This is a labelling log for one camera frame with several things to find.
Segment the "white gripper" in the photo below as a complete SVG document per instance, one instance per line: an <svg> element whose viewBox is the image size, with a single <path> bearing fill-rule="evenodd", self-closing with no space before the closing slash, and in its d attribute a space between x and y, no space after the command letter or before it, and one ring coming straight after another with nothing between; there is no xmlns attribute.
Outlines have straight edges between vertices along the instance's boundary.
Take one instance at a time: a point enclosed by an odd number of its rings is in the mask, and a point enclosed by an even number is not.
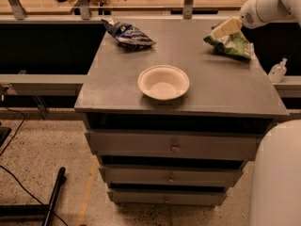
<svg viewBox="0 0 301 226"><path fill-rule="evenodd" d="M248 0L240 9L240 18L231 17L214 28L216 38L237 33L242 26L254 29L264 26L282 17L279 0Z"/></svg>

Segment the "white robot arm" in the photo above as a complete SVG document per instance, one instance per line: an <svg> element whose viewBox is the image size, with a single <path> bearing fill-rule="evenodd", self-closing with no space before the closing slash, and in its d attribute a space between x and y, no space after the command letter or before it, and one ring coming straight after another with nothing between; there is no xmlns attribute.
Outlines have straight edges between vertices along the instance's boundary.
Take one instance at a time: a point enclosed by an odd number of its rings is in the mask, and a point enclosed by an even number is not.
<svg viewBox="0 0 301 226"><path fill-rule="evenodd" d="M218 25L223 38L281 19L301 23L301 0L248 0ZM301 226L301 120L278 124L261 140L253 169L248 226Z"/></svg>

